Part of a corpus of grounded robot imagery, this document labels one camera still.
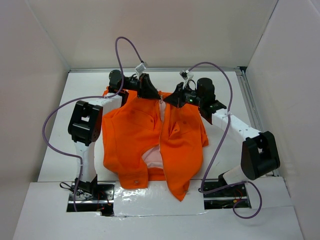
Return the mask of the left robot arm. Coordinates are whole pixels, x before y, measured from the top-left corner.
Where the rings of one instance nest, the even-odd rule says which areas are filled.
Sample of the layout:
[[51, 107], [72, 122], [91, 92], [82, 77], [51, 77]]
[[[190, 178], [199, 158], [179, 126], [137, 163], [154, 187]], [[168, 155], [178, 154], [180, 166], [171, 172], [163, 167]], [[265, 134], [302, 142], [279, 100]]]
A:
[[95, 144], [102, 130], [103, 115], [122, 107], [129, 101], [129, 90], [143, 99], [160, 99], [148, 73], [136, 72], [130, 77], [120, 70], [109, 73], [109, 86], [102, 98], [92, 101], [78, 100], [75, 103], [68, 125], [68, 133], [74, 142], [78, 161], [78, 177], [74, 182], [88, 200], [99, 193], [98, 176], [95, 169]]

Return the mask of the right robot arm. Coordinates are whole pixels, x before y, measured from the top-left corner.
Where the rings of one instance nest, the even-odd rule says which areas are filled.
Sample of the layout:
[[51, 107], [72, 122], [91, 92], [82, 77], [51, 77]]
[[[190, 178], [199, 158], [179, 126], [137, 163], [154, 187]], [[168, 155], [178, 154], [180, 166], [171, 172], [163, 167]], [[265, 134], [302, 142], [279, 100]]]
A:
[[164, 101], [176, 108], [186, 104], [196, 106], [208, 123], [224, 131], [223, 140], [230, 136], [241, 145], [240, 164], [219, 175], [217, 188], [205, 190], [201, 186], [199, 191], [204, 195], [219, 191], [223, 196], [230, 196], [237, 185], [254, 181], [280, 167], [275, 136], [270, 131], [261, 132], [233, 115], [216, 99], [211, 79], [200, 78], [195, 89], [189, 87], [188, 81], [181, 82]]

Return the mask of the orange jacket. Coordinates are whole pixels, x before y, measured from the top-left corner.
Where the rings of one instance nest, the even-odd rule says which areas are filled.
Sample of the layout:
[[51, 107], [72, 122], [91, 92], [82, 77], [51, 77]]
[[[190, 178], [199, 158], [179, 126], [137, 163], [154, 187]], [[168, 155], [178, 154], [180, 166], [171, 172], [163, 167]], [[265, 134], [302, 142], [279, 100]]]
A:
[[164, 181], [182, 201], [200, 171], [209, 144], [198, 108], [176, 108], [129, 91], [127, 102], [102, 117], [103, 165], [126, 190]]

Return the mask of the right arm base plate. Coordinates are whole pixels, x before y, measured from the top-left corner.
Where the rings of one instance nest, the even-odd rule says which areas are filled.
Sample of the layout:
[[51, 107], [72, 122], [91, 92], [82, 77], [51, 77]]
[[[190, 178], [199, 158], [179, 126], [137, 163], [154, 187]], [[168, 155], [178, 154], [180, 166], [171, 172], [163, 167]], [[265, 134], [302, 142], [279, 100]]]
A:
[[238, 203], [236, 208], [251, 207], [248, 192], [244, 184], [203, 194], [203, 203], [205, 210], [232, 209], [235, 203]]

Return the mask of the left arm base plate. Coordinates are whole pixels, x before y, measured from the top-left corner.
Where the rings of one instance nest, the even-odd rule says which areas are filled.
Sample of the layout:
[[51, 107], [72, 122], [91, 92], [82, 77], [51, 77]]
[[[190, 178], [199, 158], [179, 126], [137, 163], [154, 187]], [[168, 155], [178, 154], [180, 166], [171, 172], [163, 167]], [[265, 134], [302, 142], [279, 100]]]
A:
[[105, 217], [114, 215], [115, 182], [99, 182], [93, 193], [78, 189], [75, 197], [75, 183], [60, 182], [59, 187], [69, 191], [66, 208], [68, 213], [75, 212], [75, 204], [78, 212], [97, 212]]

